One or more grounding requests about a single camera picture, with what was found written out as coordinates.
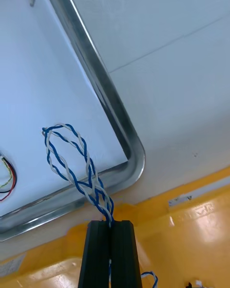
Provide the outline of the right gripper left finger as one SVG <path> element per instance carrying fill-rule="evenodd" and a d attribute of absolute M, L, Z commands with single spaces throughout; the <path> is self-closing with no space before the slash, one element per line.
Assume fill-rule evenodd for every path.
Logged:
<path fill-rule="evenodd" d="M 105 221 L 88 224 L 78 287 L 109 287 L 109 226 Z"/>

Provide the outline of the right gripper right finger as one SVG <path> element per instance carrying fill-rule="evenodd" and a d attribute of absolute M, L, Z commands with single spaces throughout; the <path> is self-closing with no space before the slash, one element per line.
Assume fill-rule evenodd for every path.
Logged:
<path fill-rule="evenodd" d="M 129 220 L 115 221 L 112 226 L 111 287 L 142 287 L 134 226 Z"/>

